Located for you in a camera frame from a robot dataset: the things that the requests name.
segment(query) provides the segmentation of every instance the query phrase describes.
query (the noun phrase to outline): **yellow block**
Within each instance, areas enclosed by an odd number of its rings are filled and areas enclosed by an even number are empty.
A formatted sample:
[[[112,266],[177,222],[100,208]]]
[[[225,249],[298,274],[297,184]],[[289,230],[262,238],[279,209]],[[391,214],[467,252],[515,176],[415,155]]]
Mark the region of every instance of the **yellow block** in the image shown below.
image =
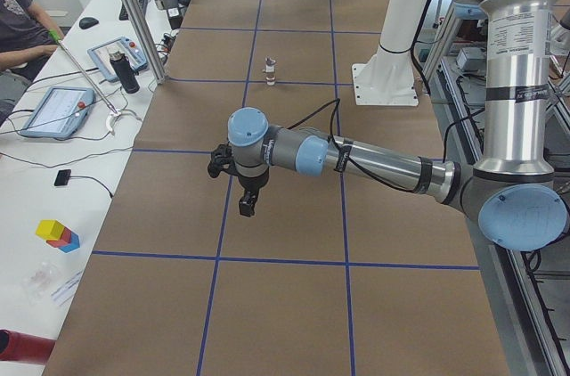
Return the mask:
[[[36,229],[36,235],[44,240],[57,241],[61,238],[65,226],[57,220],[42,220]]]

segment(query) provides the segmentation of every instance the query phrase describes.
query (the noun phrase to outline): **colorful block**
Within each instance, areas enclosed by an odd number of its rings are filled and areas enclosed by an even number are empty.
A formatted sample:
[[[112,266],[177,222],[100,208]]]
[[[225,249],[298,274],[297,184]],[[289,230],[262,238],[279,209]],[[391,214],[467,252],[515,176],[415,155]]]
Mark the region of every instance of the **colorful block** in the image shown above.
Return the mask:
[[[66,245],[71,244],[71,234],[73,232],[68,229],[67,227],[63,228],[63,233],[61,234],[61,238],[59,240],[47,240],[46,242],[58,249],[59,247],[65,247]]]
[[[77,236],[76,233],[71,233],[71,242],[69,243],[69,245],[65,245],[63,247],[60,247],[59,250],[63,251],[64,253],[69,253],[70,251],[73,251],[74,249],[78,249],[79,248],[79,237]]]
[[[42,220],[36,229],[36,235],[46,241],[57,241],[61,238],[65,226],[57,220]]]

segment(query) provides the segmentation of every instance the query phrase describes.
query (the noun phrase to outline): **white pillar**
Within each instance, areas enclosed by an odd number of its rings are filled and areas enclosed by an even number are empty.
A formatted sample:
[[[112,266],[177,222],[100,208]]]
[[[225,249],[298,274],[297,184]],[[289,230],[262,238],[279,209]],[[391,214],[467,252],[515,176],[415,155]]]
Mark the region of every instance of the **white pillar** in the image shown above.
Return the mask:
[[[356,104],[417,106],[410,52],[426,0],[390,0],[377,52],[353,65]]]

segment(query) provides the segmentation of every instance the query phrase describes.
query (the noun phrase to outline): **black bottle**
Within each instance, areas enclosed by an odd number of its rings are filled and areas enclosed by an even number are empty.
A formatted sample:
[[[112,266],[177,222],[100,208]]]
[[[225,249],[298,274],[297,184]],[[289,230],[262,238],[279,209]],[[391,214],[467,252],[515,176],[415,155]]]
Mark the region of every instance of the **black bottle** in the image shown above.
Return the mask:
[[[131,64],[128,62],[127,57],[120,51],[109,54],[110,65],[117,74],[118,80],[127,94],[134,94],[139,90],[139,83],[134,77]]]

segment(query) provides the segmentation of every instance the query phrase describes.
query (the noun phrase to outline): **computer mouse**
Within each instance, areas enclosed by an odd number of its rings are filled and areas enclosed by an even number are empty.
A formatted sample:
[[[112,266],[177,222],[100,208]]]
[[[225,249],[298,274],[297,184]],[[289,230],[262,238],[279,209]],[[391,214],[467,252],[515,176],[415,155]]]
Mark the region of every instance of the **computer mouse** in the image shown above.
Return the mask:
[[[93,17],[84,17],[79,20],[79,28],[83,30],[89,29],[96,24],[99,24],[99,20]]]

